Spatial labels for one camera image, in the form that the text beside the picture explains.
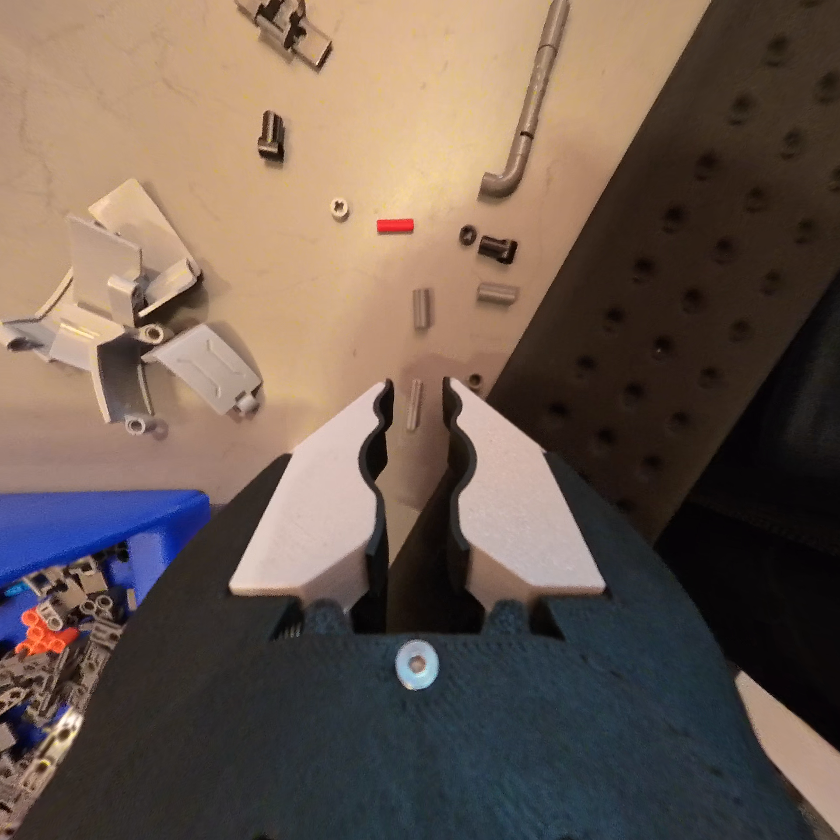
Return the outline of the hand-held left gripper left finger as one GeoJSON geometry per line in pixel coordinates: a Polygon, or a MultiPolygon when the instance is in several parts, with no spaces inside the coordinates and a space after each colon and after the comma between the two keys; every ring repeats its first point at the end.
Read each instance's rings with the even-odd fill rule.
{"type": "Polygon", "coordinates": [[[392,381],[377,382],[293,449],[229,579],[232,595],[331,600],[345,612],[385,596],[389,546],[376,481],[393,404],[392,381]]]}

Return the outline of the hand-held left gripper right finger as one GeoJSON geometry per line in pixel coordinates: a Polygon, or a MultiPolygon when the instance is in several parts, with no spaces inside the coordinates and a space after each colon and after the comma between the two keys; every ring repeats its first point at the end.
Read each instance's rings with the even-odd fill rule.
{"type": "Polygon", "coordinates": [[[599,596],[606,583],[545,450],[468,386],[443,381],[450,579],[485,611],[556,596],[599,596]]]}

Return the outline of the blue plastic bin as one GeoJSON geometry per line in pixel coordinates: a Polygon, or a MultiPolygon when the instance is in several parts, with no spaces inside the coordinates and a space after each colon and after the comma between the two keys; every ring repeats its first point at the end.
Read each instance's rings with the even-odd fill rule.
{"type": "Polygon", "coordinates": [[[134,614],[211,515],[209,499],[198,490],[2,495],[1,590],[27,574],[127,541],[138,600],[134,614]]]}

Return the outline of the pile of toy building parts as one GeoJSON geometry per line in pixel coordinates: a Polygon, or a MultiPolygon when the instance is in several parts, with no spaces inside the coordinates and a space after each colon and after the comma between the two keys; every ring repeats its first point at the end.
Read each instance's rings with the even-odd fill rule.
{"type": "Polygon", "coordinates": [[[137,605],[127,541],[2,585],[2,838],[67,757],[137,605]]]}

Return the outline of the grey axle connector tube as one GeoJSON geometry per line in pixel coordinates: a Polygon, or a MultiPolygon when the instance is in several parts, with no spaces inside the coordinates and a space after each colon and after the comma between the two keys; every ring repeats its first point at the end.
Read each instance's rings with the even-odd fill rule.
{"type": "Polygon", "coordinates": [[[521,108],[517,135],[527,135],[532,138],[536,132],[541,107],[557,54],[556,46],[541,45],[534,57],[528,88],[521,108]]]}

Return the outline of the grey curved toy panel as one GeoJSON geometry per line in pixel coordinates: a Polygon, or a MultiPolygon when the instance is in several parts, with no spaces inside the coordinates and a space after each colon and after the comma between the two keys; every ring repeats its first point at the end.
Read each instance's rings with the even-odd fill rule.
{"type": "Polygon", "coordinates": [[[205,324],[183,331],[144,353],[142,362],[161,364],[189,386],[216,414],[247,416],[258,411],[261,378],[205,324]]]}

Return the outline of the black perforated board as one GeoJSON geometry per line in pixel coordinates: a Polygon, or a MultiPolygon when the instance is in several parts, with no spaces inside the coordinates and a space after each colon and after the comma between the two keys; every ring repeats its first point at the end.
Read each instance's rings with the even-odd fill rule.
{"type": "Polygon", "coordinates": [[[654,542],[838,272],[839,2],[712,2],[490,403],[654,542]]]}

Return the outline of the grey toy hinge assembly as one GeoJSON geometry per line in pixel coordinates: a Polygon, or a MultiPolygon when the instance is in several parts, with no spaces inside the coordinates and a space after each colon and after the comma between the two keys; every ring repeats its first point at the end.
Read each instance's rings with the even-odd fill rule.
{"type": "Polygon", "coordinates": [[[305,1],[234,3],[275,51],[289,60],[299,59],[313,70],[323,67],[333,42],[310,20],[305,1]]]}

